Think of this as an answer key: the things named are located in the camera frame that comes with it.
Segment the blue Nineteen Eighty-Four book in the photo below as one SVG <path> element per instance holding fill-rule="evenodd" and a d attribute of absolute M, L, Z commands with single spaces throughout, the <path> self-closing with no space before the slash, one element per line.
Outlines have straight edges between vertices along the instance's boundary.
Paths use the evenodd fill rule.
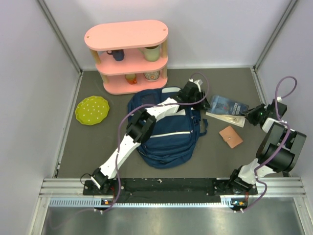
<path fill-rule="evenodd" d="M 244 127 L 246 121 L 244 112 L 249 109 L 248 105 L 220 95 L 213 95 L 209 103 L 210 108 L 205 113 L 207 116 L 241 128 Z"/>

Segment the navy blue student backpack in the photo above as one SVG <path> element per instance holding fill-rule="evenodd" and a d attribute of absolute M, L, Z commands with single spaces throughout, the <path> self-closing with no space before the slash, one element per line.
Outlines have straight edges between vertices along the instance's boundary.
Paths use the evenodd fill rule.
<path fill-rule="evenodd" d="M 128 103 L 128 112 L 144 105 L 157 105 L 168 98 L 177 98 L 181 89 L 169 87 L 143 90 L 136 93 Z M 201 132 L 201 124 L 208 127 L 206 119 L 201 118 L 200 110 L 184 103 L 178 112 L 157 121 L 150 138 L 143 142 L 138 152 L 143 160 L 154 168 L 166 169 L 187 162 L 193 154 L 198 139 L 207 134 Z"/>

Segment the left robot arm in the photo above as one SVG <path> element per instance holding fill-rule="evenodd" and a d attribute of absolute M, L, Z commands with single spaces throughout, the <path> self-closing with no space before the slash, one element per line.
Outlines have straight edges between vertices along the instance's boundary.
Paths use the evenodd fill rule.
<path fill-rule="evenodd" d="M 189 79 L 178 87 L 143 90 L 128 103 L 128 122 L 123 137 L 118 136 L 118 147 L 90 176 L 100 194 L 110 191 L 111 181 L 120 179 L 119 168 L 130 154 L 137 150 L 146 164 L 167 169 L 187 162 L 193 154 L 199 137 L 208 126 L 201 118 L 201 110 L 208 108 L 202 80 Z"/>

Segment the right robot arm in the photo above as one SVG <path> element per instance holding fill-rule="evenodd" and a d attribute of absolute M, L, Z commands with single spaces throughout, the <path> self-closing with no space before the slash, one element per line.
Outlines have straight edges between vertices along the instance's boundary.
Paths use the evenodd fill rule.
<path fill-rule="evenodd" d="M 266 135 L 257 150 L 256 159 L 232 172 L 226 185 L 232 193 L 247 193 L 257 179 L 273 173 L 288 173 L 295 167 L 307 136 L 289 129 L 288 124 L 281 120 L 286 111 L 285 104 L 273 101 L 268 106 L 261 104 L 242 112 L 250 124 L 259 125 Z"/>

